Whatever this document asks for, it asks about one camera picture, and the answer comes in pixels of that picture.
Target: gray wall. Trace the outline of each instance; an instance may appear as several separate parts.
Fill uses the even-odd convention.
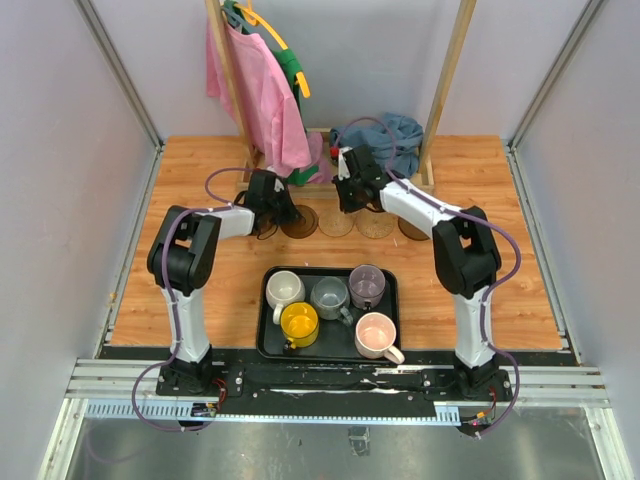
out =
[[[235,134],[205,95],[203,0],[94,3],[164,136]],[[439,133],[509,137],[584,4],[479,1]],[[254,0],[253,7],[305,68],[308,126],[385,110],[426,123],[457,0]]]
[[[30,479],[153,156],[72,1],[5,5],[0,45],[0,470]]]
[[[584,359],[640,473],[640,4],[608,2],[520,148]]]

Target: pink mug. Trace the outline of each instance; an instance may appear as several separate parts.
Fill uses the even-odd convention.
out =
[[[400,364],[404,362],[404,355],[393,345],[396,335],[396,326],[389,317],[378,312],[367,313],[356,325],[356,348],[363,357],[385,357]]]

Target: wooden coaster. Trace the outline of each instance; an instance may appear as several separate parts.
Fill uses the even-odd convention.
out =
[[[374,213],[360,210],[356,217],[358,231],[367,238],[384,238],[393,231],[396,217],[390,213]]]
[[[417,227],[407,222],[404,218],[398,218],[398,228],[404,233],[404,236],[416,242],[431,240],[429,236]]]
[[[356,221],[352,214],[342,213],[337,206],[322,210],[318,217],[318,227],[328,237],[344,237]]]
[[[296,205],[302,217],[295,223],[282,225],[282,232],[291,238],[307,238],[318,228],[318,214],[307,205]]]

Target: yellow hanger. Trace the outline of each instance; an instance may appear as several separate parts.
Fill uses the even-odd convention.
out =
[[[249,0],[249,7],[245,7],[244,5],[240,5],[239,3],[235,3],[234,7],[238,7],[240,10],[242,10],[242,13],[250,17],[250,18],[247,18],[247,21],[251,25],[258,25],[258,24],[262,25],[265,28],[265,30],[269,32],[269,35],[271,35],[275,39],[275,41],[278,43],[280,48],[282,48],[283,50],[289,49],[289,47],[287,47],[287,44],[284,43],[284,40],[282,40],[282,37],[278,35],[278,33],[271,27],[271,25],[269,25],[264,20],[264,18],[262,18],[256,12],[251,10],[251,0]],[[307,79],[304,76],[304,72],[298,72],[296,74],[296,81],[298,82],[298,85],[300,85],[300,92],[302,92],[302,96],[304,98],[309,98],[311,96],[311,90],[309,89],[309,84],[307,83]]]

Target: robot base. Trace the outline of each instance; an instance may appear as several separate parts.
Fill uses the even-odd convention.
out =
[[[213,349],[209,350],[198,363],[175,359],[170,365],[160,369],[156,394],[171,397],[215,397],[220,388],[213,383],[223,379],[228,386],[227,395],[242,395],[244,371],[240,367],[227,368],[222,362],[213,361]]]
[[[499,400],[511,400],[513,392],[509,382],[509,374],[500,370],[495,355],[491,360],[479,367],[467,367],[457,356],[453,357],[453,372],[458,391],[465,398],[484,397],[493,387],[499,395]]]

